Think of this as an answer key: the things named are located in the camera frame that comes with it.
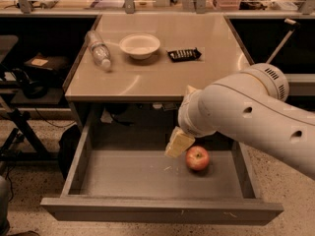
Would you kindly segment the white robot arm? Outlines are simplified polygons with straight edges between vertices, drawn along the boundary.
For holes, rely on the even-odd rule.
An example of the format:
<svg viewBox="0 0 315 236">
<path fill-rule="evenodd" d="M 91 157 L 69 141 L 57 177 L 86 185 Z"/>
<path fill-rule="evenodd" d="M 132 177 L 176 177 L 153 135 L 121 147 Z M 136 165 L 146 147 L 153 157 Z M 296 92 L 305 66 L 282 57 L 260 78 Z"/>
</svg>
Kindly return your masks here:
<svg viewBox="0 0 315 236">
<path fill-rule="evenodd" d="M 266 63 L 203 89 L 189 86 L 165 154 L 177 157 L 197 138 L 219 132 L 315 179 L 315 114 L 287 104 L 288 93 L 284 73 Z"/>
</svg>

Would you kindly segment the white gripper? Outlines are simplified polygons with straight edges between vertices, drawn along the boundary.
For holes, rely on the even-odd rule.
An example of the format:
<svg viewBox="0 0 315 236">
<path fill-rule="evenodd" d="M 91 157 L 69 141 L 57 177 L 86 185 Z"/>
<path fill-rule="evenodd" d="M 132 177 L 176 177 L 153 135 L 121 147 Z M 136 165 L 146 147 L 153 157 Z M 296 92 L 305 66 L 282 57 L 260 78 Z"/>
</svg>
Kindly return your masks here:
<svg viewBox="0 0 315 236">
<path fill-rule="evenodd" d="M 176 158 L 195 143 L 195 138 L 214 134 L 216 131 L 199 110 L 200 89 L 187 86 L 185 96 L 178 110 L 178 125 L 171 133 L 165 148 L 165 155 Z"/>
</svg>

